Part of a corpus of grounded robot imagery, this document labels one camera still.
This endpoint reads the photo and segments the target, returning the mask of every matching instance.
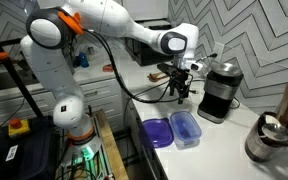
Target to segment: white cabinet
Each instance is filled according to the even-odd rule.
[[[104,110],[113,132],[123,130],[123,94],[115,79],[108,79],[99,82],[81,84],[85,94],[85,112],[88,112],[88,105],[93,111]],[[56,99],[51,92],[37,90],[32,92],[32,97],[42,113],[53,116],[53,109]],[[23,96],[15,94],[5,94],[0,96],[0,124],[8,119],[22,104]],[[19,118],[36,117],[30,105],[25,101],[23,107],[14,115]]]
[[[163,19],[168,15],[169,0],[121,0],[135,21]]]
[[[115,79],[81,85],[84,92],[85,111],[88,105],[92,111],[104,110],[112,132],[124,130],[123,108],[124,96]]]
[[[32,97],[45,116],[52,115],[56,103],[52,93],[41,92],[32,95]],[[21,106],[22,102],[23,97],[21,96],[10,98],[9,95],[5,95],[4,97],[0,97],[0,124],[9,118]],[[13,117],[25,119],[36,117],[36,115],[25,100],[23,107]]]

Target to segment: container lid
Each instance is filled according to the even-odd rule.
[[[242,75],[242,70],[230,63],[219,63],[215,61],[211,67],[214,72],[225,77],[238,77]]]
[[[174,134],[184,142],[194,141],[201,137],[202,131],[191,113],[175,112],[170,117]]]
[[[150,144],[154,148],[162,148],[172,144],[174,140],[173,132],[167,118],[149,119],[142,123]]]

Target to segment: purple plastic container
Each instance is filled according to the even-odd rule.
[[[149,119],[142,123],[144,132],[141,140],[146,147],[163,148],[172,144],[173,131],[167,118]]]

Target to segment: blue plastic container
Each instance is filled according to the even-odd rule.
[[[142,127],[144,132],[140,133],[141,141],[148,148],[163,148],[172,144],[174,140],[167,118],[145,120]]]
[[[202,131],[191,113],[186,111],[173,113],[170,117],[170,124],[174,133],[174,142],[179,149],[199,144]]]
[[[80,57],[81,66],[84,67],[84,68],[88,67],[89,64],[88,64],[88,61],[87,61],[87,58],[86,58],[86,53],[80,52],[79,57]]]

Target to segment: wooden board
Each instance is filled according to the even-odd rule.
[[[101,135],[104,141],[104,146],[108,160],[110,162],[111,170],[117,180],[128,180],[128,176],[120,155],[114,136],[112,134],[110,125],[107,122],[104,111],[96,112],[97,119],[100,126]]]

